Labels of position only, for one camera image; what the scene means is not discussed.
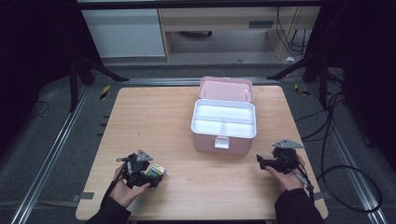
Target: wooden tabletop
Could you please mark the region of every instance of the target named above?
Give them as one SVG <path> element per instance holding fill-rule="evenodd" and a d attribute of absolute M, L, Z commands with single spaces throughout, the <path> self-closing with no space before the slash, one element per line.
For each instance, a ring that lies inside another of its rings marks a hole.
<path fill-rule="evenodd" d="M 133 220 L 275 219 L 277 181 L 260 169 L 256 154 L 272 159 L 272 143 L 289 138 L 301 143 L 282 89 L 254 86 L 257 135 L 245 156 L 202 152 L 193 147 L 191 119 L 199 87 L 123 88 L 84 192 L 93 199 L 79 202 L 76 216 L 92 217 L 110 184 L 114 171 L 127 157 L 143 149 L 167 175 L 158 188 L 149 189 L 129 207 Z M 296 149 L 305 161 L 309 179 L 319 191 L 304 149 Z M 323 200 L 316 201 L 323 217 Z"/>

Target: black sleeve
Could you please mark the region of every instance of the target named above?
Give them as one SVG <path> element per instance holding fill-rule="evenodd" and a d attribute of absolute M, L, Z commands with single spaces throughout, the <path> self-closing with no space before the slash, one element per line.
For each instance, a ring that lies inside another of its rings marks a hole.
<path fill-rule="evenodd" d="M 107 197 L 99 212 L 90 218 L 86 224 L 125 224 L 131 212 L 122 207 L 114 199 Z"/>
<path fill-rule="evenodd" d="M 275 203 L 277 224 L 324 223 L 318 209 L 304 189 L 285 190 Z"/>

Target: pink box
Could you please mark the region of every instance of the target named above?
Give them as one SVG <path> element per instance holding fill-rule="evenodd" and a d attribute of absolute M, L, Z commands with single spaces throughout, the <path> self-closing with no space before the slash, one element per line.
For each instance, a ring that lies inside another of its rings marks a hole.
<path fill-rule="evenodd" d="M 257 133 L 252 90 L 247 79 L 202 78 L 191 122 L 196 150 L 248 153 Z"/>

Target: person's hand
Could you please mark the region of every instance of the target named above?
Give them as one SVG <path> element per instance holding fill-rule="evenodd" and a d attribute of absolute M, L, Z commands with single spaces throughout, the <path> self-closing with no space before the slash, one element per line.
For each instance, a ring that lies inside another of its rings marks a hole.
<path fill-rule="evenodd" d="M 299 154 L 297 154 L 297 157 L 298 157 L 298 161 L 300 162 L 300 164 L 302 166 L 305 166 L 305 162 L 303 161 L 301 156 Z M 304 187 L 303 183 L 296 176 L 296 174 L 303 176 L 298 169 L 295 169 L 293 172 L 290 172 L 286 175 L 278 172 L 276 169 L 274 169 L 271 166 L 266 166 L 265 170 L 268 171 L 271 175 L 273 175 L 277 179 L 282 191 L 292 190 L 292 189 L 301 189 Z"/>
<path fill-rule="evenodd" d="M 113 178 L 117 177 L 117 174 L 121 171 L 122 166 L 116 170 Z M 149 183 L 143 185 L 142 187 L 140 187 L 138 189 L 130 189 L 126 186 L 123 179 L 120 179 L 117 182 L 114 189 L 111 190 L 109 196 L 112 199 L 114 199 L 114 201 L 116 201 L 123 207 L 127 208 L 134 201 L 134 199 L 137 198 L 137 196 L 144 193 L 146 191 L 146 189 L 148 189 L 148 188 L 149 188 Z"/>

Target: pink lid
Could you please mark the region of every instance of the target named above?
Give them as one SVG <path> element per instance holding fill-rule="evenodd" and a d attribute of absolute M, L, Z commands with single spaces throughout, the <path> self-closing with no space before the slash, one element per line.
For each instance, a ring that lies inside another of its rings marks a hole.
<path fill-rule="evenodd" d="M 198 95 L 202 99 L 252 102 L 253 88 L 248 79 L 203 77 Z"/>

